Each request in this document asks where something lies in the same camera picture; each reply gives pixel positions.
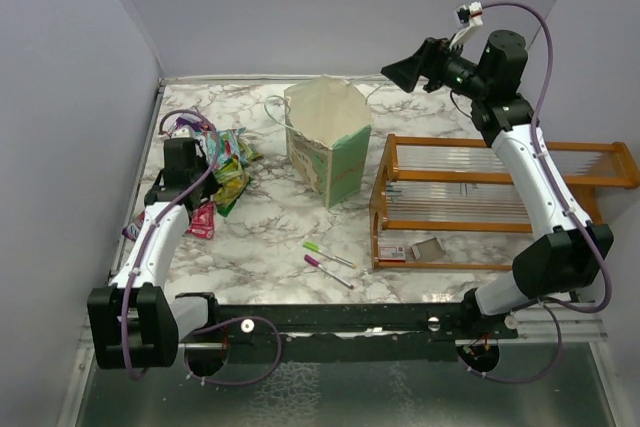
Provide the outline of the small green yellow candy packet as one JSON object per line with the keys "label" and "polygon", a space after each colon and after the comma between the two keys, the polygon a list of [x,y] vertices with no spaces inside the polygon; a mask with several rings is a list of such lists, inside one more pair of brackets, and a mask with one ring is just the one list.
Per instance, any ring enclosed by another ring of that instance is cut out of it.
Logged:
{"label": "small green yellow candy packet", "polygon": [[214,172],[220,188],[213,195],[217,212],[227,217],[250,182],[250,176],[241,162],[231,158]]}

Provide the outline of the yellow Fox's candy packet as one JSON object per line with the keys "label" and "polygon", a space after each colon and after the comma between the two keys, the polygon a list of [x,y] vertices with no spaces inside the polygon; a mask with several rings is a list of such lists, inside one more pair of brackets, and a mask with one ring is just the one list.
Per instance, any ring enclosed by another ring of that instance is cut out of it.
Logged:
{"label": "yellow Fox's candy packet", "polygon": [[249,165],[251,162],[262,158],[262,154],[258,152],[250,143],[238,140],[239,158],[243,165]]}

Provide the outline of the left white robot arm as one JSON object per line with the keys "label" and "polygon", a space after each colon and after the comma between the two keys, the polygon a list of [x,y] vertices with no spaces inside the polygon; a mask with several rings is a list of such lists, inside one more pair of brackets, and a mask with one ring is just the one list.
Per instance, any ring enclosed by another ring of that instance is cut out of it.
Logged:
{"label": "left white robot arm", "polygon": [[87,308],[97,363],[139,380],[150,368],[173,365],[181,340],[206,342],[221,318],[205,294],[169,302],[164,293],[174,253],[194,212],[220,188],[213,174],[219,154],[194,138],[163,145],[164,167],[144,197],[144,219],[133,249],[106,287],[91,291]]}

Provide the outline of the green printed paper bag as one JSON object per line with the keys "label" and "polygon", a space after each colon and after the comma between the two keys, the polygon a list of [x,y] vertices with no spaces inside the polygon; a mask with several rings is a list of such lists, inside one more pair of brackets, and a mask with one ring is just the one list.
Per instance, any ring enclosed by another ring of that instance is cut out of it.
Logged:
{"label": "green printed paper bag", "polygon": [[354,84],[318,76],[267,97],[263,108],[284,127],[289,161],[325,208],[360,191],[373,120]]}

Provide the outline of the mint green Fox's candy packet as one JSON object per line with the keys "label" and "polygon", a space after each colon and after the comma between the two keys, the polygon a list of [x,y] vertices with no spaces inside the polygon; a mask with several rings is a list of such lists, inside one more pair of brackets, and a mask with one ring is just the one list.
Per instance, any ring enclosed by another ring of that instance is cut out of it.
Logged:
{"label": "mint green Fox's candy packet", "polygon": [[232,159],[239,161],[241,165],[249,163],[245,144],[241,139],[244,132],[244,127],[221,130],[217,133],[202,131],[195,134],[195,139],[204,150],[208,163],[214,169],[219,169]]}

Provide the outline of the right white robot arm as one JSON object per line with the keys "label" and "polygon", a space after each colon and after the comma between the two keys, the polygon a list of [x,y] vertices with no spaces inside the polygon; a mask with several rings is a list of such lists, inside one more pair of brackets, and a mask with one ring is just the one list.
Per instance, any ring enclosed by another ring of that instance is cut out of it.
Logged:
{"label": "right white robot arm", "polygon": [[447,87],[470,99],[474,126],[506,168],[528,214],[533,243],[515,257],[510,273],[465,297],[459,325],[472,338],[491,331],[497,315],[591,285],[614,240],[611,229],[595,224],[570,192],[534,109],[518,92],[527,60],[524,38],[497,30],[477,63],[463,58],[451,41],[429,37],[410,57],[381,70],[407,93],[425,78],[427,92]]}

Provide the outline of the pink red snack packet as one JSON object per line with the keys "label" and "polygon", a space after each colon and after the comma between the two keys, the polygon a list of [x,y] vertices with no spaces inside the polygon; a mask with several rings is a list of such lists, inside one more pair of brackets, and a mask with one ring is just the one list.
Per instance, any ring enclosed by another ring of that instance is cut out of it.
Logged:
{"label": "pink red snack packet", "polygon": [[207,202],[194,212],[187,232],[194,237],[210,240],[215,232],[215,204]]}

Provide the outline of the purple snack packet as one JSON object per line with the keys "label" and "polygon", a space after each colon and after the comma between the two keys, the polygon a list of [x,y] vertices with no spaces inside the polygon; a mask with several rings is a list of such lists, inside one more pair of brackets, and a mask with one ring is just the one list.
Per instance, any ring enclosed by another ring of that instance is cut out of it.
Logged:
{"label": "purple snack packet", "polygon": [[194,136],[216,132],[216,127],[197,109],[181,109],[180,111],[176,110],[175,113],[176,116],[171,126],[188,124],[193,128]]}

